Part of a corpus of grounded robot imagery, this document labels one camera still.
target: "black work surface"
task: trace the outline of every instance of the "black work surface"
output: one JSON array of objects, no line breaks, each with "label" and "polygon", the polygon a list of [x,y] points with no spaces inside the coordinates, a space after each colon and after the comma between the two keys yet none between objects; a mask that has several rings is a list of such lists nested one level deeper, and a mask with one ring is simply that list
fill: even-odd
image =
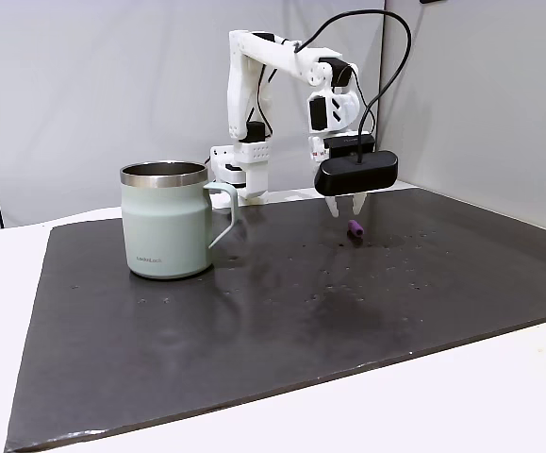
[{"label": "black work surface", "polygon": [[[546,321],[546,231],[423,190],[240,209],[214,266],[128,271],[120,220],[55,228],[7,450],[284,393]],[[215,213],[216,228],[228,222]]]}]

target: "white backdrop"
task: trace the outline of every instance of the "white backdrop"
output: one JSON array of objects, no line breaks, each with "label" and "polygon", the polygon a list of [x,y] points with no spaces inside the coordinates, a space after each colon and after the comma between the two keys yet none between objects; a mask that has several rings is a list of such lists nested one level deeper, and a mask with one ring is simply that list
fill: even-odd
[{"label": "white backdrop", "polygon": [[[0,201],[7,227],[119,205],[118,169],[203,161],[230,143],[228,31],[306,39],[383,0],[0,0]],[[378,89],[382,20],[344,19],[315,42]],[[312,186],[307,86],[278,75],[271,189]]]},{"label": "white backdrop", "polygon": [[[388,8],[416,36],[380,109],[381,146],[399,155],[399,177],[546,227],[546,1]],[[385,78],[405,49],[402,28],[387,26]]]}]

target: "purple object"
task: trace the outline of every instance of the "purple object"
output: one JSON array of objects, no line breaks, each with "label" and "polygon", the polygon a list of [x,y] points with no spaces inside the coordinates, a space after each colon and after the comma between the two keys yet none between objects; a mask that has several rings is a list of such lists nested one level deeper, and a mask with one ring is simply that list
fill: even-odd
[{"label": "purple object", "polygon": [[357,236],[358,238],[362,237],[365,230],[361,225],[358,224],[356,220],[351,220],[348,222],[348,231]]}]

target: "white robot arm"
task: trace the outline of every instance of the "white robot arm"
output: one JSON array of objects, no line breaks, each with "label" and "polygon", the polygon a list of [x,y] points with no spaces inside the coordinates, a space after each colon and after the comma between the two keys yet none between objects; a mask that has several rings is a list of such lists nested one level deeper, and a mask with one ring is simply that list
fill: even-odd
[{"label": "white robot arm", "polygon": [[[230,72],[228,78],[228,130],[233,144],[213,146],[212,170],[217,180],[238,188],[242,198],[250,199],[268,190],[268,161],[271,154],[271,125],[266,114],[270,102],[268,81],[263,80],[266,66],[304,81],[314,91],[307,99],[310,121],[308,139],[315,171],[330,157],[354,154],[356,131],[349,129],[358,117],[356,95],[357,68],[341,60],[341,54],[327,48],[305,47],[296,53],[300,42],[273,33],[231,31]],[[373,151],[371,135],[362,136],[366,152]],[[358,214],[366,193],[354,199]],[[326,196],[327,205],[338,216],[335,196]]]}]

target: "mug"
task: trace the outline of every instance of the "mug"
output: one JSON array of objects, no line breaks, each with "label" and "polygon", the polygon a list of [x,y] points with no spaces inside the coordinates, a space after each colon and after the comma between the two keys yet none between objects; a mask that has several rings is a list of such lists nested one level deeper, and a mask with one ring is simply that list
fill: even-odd
[{"label": "mug", "polygon": [[[120,171],[125,253],[132,272],[149,278],[181,278],[212,263],[211,248],[237,222],[237,190],[207,182],[201,163],[174,160],[135,163]],[[209,191],[231,198],[231,224],[212,241]]]}]

